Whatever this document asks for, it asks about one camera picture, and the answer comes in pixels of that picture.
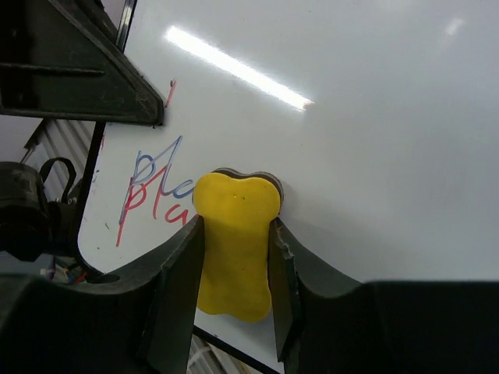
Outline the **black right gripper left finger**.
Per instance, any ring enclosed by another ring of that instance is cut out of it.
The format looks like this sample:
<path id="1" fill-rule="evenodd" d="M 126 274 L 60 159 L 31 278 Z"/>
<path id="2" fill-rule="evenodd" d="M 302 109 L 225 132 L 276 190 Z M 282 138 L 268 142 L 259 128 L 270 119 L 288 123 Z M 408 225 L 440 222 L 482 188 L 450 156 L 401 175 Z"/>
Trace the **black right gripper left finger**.
<path id="1" fill-rule="evenodd" d="M 91 283 L 2 276 L 2 372 L 184 373 L 203 256 L 195 217 Z"/>

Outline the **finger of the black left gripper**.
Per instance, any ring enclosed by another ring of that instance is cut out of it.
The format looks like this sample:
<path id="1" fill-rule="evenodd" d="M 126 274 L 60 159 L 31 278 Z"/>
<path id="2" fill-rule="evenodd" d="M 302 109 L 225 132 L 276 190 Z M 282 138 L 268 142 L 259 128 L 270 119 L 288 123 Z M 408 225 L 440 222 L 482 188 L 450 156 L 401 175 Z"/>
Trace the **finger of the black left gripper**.
<path id="1" fill-rule="evenodd" d="M 1 113 L 161 125 L 161 96 L 115 44 L 100 1 L 1 3 Z"/>

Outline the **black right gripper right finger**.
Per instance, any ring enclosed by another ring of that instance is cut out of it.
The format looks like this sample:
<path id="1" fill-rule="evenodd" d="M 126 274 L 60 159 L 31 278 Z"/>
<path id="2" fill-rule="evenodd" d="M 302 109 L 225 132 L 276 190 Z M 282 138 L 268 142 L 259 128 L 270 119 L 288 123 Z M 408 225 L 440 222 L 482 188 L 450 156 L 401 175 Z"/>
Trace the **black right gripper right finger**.
<path id="1" fill-rule="evenodd" d="M 495 281 L 361 283 L 280 220 L 268 240 L 277 358 L 287 373 L 495 373 Z"/>

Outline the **yellow bone-shaped eraser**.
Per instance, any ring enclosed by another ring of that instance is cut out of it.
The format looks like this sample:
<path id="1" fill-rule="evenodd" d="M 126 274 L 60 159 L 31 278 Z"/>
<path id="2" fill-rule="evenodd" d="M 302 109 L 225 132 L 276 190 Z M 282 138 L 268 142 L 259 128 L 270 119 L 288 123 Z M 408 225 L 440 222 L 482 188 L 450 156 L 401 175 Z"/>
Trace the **yellow bone-shaped eraser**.
<path id="1" fill-rule="evenodd" d="M 193 205 L 203 218 L 205 243 L 200 311 L 248 323 L 270 312 L 269 230 L 283 199 L 281 182 L 263 171 L 219 168 L 197 181 Z"/>

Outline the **whiteboard with black frame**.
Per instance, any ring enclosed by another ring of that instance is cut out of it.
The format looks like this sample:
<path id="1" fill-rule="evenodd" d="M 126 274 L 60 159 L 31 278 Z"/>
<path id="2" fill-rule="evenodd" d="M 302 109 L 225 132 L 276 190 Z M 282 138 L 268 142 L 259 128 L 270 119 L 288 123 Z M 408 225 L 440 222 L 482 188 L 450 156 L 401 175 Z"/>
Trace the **whiteboard with black frame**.
<path id="1" fill-rule="evenodd" d="M 498 284 L 495 1 L 127 1 L 158 127 L 107 124 L 77 236 L 109 273 L 196 214 L 219 168 L 272 174 L 279 220 L 352 279 Z"/>

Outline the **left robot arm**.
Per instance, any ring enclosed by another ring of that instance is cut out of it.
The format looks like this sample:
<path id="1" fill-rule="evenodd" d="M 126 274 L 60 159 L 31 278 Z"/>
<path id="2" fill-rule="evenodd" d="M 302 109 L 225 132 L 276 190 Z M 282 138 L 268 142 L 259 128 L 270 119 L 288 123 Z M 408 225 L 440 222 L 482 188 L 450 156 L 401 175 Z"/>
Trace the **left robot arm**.
<path id="1" fill-rule="evenodd" d="M 4 1 L 1 4 L 1 113 L 158 126 L 161 96 L 119 48 L 121 36 L 100 1 Z M 76 180 L 71 160 L 58 201 L 44 190 L 53 165 L 1 164 L 1 249 L 33 262 L 72 255 Z"/>

